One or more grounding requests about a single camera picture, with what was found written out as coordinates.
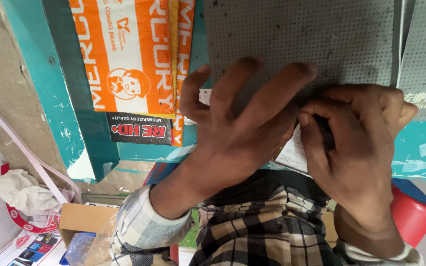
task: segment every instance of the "wrist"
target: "wrist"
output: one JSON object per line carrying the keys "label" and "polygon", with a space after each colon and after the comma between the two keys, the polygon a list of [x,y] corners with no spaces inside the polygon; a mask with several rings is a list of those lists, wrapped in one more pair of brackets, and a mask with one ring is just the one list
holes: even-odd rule
{"label": "wrist", "polygon": [[404,249],[404,242],[390,211],[376,215],[372,221],[358,222],[342,206],[337,205],[334,214],[336,232],[340,239],[376,257],[399,255]]}
{"label": "wrist", "polygon": [[208,172],[190,156],[150,193],[154,210],[168,219],[176,219],[204,199],[221,190],[206,184]]}

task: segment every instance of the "teal display stand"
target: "teal display stand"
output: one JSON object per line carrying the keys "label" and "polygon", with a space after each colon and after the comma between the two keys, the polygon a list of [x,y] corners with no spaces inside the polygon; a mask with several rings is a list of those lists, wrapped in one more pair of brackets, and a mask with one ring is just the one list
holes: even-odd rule
{"label": "teal display stand", "polygon": [[[176,147],[110,141],[105,114],[94,112],[68,0],[1,0],[39,95],[55,142],[68,168],[86,149],[93,181],[103,164],[119,160],[155,161]],[[190,71],[208,63],[203,1],[197,0]],[[204,88],[211,88],[208,80]],[[196,126],[184,127],[184,146],[196,142]],[[395,142],[392,166],[397,178],[426,180],[426,122],[411,122]]]}

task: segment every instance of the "screw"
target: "screw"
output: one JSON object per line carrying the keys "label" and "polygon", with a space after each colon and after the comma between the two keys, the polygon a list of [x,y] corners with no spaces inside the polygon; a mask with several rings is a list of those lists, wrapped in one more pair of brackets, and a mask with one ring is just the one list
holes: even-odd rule
{"label": "screw", "polygon": [[49,62],[49,65],[51,66],[55,65],[55,59],[51,56],[47,58],[47,62]]}

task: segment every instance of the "cartoon girl logo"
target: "cartoon girl logo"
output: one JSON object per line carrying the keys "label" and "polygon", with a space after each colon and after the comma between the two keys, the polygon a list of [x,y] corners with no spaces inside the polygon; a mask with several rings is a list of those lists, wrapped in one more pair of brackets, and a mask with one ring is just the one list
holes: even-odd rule
{"label": "cartoon girl logo", "polygon": [[144,98],[151,91],[151,83],[144,72],[137,69],[113,69],[107,78],[109,91],[117,98]]}

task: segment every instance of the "shirt sleeve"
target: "shirt sleeve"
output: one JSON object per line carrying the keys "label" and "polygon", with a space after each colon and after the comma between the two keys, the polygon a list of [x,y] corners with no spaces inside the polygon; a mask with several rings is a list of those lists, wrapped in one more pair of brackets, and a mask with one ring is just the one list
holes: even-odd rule
{"label": "shirt sleeve", "polygon": [[422,255],[411,245],[405,243],[404,250],[400,255],[388,259],[377,258],[357,247],[338,239],[335,253],[344,266],[423,266]]}
{"label": "shirt sleeve", "polygon": [[175,220],[160,216],[149,199],[152,186],[134,191],[119,209],[110,248],[113,266],[176,265],[169,247],[184,239],[195,222],[191,210]]}

